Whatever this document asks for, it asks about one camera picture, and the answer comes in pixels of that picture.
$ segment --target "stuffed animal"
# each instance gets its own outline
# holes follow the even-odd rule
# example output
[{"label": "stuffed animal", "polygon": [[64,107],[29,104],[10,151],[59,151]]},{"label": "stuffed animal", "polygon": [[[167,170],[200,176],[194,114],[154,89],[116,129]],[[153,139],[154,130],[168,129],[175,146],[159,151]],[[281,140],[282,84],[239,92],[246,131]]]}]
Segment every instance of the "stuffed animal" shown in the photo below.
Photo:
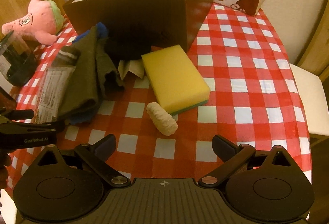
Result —
[{"label": "stuffed animal", "polygon": [[176,132],[178,125],[158,103],[149,103],[146,106],[146,112],[151,117],[154,125],[163,135],[170,136]]},{"label": "stuffed animal", "polygon": [[54,1],[31,0],[28,14],[2,26],[2,33],[16,31],[25,40],[36,40],[51,45],[56,42],[56,34],[63,27],[65,18]]}]

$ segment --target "glass jar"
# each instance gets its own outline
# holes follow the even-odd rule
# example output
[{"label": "glass jar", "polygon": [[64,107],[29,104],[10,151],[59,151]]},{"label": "glass jar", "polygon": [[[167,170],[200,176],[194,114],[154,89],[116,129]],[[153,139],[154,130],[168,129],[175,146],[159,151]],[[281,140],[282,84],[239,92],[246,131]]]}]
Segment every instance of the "glass jar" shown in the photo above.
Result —
[{"label": "glass jar", "polygon": [[0,72],[9,83],[24,86],[34,75],[37,60],[29,46],[11,31],[0,41]]}]

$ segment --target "pink plush toy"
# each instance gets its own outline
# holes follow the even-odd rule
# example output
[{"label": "pink plush toy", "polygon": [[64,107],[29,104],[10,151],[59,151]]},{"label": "pink plush toy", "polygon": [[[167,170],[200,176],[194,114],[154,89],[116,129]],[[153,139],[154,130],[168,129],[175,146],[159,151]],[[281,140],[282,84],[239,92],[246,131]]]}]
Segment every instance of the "pink plush toy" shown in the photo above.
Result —
[{"label": "pink plush toy", "polygon": [[54,1],[31,0],[28,14],[2,26],[2,33],[16,31],[25,40],[36,40],[51,45],[63,27],[65,19]]}]

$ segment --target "blue cloth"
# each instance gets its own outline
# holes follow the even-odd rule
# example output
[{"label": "blue cloth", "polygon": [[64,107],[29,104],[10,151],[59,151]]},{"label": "blue cloth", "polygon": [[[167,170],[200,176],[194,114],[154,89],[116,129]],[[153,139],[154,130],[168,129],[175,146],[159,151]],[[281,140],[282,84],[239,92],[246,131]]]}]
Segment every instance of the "blue cloth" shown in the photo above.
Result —
[{"label": "blue cloth", "polygon": [[[97,27],[97,31],[98,31],[98,37],[97,37],[98,40],[106,38],[108,36],[109,32],[103,23],[99,22],[96,25],[96,27]],[[75,40],[73,41],[73,43],[81,40],[84,36],[88,35],[89,32],[90,32],[90,30],[87,30],[85,33],[77,36],[75,38]],[[70,117],[70,124],[76,125],[76,124],[83,123],[83,122],[91,122],[93,117],[97,114],[99,107],[100,107],[100,103],[95,108],[92,108],[92,109],[82,112],[82,113],[77,113],[77,114],[72,115]]]},{"label": "blue cloth", "polygon": [[[102,22],[99,22],[96,25],[96,27],[97,27],[97,31],[98,31],[97,39],[103,39],[103,38],[106,38],[109,35],[109,32],[108,32],[106,26]],[[81,35],[77,36],[75,38],[75,40],[73,41],[73,43],[81,40],[84,36],[88,35],[89,32],[90,32],[90,29],[87,30],[85,33],[82,33]]]}]

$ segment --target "green plush hat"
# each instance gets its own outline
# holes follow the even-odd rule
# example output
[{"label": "green plush hat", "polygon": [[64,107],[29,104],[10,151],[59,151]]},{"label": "green plush hat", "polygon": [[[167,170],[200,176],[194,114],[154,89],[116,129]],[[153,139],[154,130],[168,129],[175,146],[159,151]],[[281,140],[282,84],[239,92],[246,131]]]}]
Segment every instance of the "green plush hat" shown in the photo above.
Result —
[{"label": "green plush hat", "polygon": [[55,21],[56,21],[56,32],[58,33],[65,22],[65,18],[61,15],[60,9],[54,1],[48,1],[51,5],[51,9],[53,10]]}]

